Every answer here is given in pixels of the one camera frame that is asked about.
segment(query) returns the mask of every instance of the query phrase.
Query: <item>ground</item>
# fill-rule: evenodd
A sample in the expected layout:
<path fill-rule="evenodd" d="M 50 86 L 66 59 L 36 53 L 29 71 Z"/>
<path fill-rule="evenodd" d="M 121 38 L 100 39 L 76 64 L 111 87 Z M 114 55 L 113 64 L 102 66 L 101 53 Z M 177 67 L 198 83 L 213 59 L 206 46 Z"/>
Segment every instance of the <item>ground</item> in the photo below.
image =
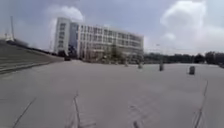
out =
<path fill-rule="evenodd" d="M 61 62 L 0 76 L 0 128 L 63 128 L 75 115 L 77 102 L 82 125 L 95 128 L 193 127 L 208 81 L 203 127 L 223 128 L 224 70 L 187 64 L 137 66 Z"/>

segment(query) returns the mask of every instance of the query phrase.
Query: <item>building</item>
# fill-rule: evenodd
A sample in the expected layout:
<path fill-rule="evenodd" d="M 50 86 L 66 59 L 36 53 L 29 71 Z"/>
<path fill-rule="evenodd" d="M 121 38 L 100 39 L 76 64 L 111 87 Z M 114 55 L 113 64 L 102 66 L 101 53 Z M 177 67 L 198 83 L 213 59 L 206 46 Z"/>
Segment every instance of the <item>building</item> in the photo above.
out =
<path fill-rule="evenodd" d="M 143 36 L 103 26 L 91 26 L 58 18 L 54 52 L 77 58 L 101 58 L 112 48 L 125 56 L 143 54 Z"/>

